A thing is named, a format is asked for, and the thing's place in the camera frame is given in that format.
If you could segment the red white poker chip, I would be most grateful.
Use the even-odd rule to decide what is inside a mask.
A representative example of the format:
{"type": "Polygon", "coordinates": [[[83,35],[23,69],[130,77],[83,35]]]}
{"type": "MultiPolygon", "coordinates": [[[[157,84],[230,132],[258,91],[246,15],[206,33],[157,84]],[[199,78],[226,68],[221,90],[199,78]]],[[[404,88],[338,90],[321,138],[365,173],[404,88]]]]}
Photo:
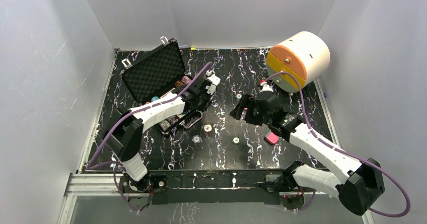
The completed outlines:
{"type": "Polygon", "coordinates": [[[211,132],[212,131],[212,126],[210,124],[206,124],[203,126],[203,130],[205,132],[211,132]]]}

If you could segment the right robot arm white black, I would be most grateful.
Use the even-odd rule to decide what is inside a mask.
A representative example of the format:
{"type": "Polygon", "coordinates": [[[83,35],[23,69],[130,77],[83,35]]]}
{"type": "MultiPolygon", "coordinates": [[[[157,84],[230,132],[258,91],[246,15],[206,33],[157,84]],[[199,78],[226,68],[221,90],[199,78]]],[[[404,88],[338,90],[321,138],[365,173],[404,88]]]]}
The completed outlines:
{"type": "Polygon", "coordinates": [[[230,116],[248,124],[266,125],[277,137],[304,150],[327,168],[323,171],[294,161],[275,180],[257,183],[259,187],[283,187],[290,191],[300,187],[315,189],[337,198],[356,215],[363,215],[385,191],[377,161],[369,158],[362,163],[345,155],[296,113],[286,111],[271,91],[262,91],[256,96],[245,94],[230,116]]]}

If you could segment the black poker chip case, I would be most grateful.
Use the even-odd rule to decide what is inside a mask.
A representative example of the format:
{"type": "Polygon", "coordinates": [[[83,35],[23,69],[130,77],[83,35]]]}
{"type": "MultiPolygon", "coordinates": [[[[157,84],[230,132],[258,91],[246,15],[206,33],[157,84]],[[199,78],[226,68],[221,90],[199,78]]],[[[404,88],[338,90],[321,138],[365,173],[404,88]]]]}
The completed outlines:
{"type": "MultiPolygon", "coordinates": [[[[170,90],[181,87],[181,79],[188,76],[178,42],[175,39],[168,40],[166,37],[162,37],[161,41],[160,46],[135,62],[130,62],[127,58],[122,60],[125,69],[121,72],[121,79],[138,103],[148,104],[154,96],[163,97],[170,90]]],[[[192,80],[205,77],[208,70],[202,70],[198,77],[189,77],[192,80]]],[[[168,134],[194,114],[202,112],[172,116],[156,125],[163,134],[168,134]]]]}

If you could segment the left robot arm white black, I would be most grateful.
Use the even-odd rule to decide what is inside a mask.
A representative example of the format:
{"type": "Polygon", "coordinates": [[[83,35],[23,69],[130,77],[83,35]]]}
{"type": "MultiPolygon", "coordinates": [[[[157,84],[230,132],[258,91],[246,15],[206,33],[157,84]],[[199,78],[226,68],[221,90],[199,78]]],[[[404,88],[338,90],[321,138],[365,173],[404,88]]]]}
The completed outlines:
{"type": "Polygon", "coordinates": [[[120,119],[128,114],[130,116],[115,129],[110,126],[103,141],[124,166],[125,173],[131,179],[131,186],[136,191],[148,190],[151,183],[149,170],[139,154],[144,132],[172,116],[204,111],[220,81],[215,75],[193,79],[151,103],[130,108],[126,112],[118,111],[120,119]]]}

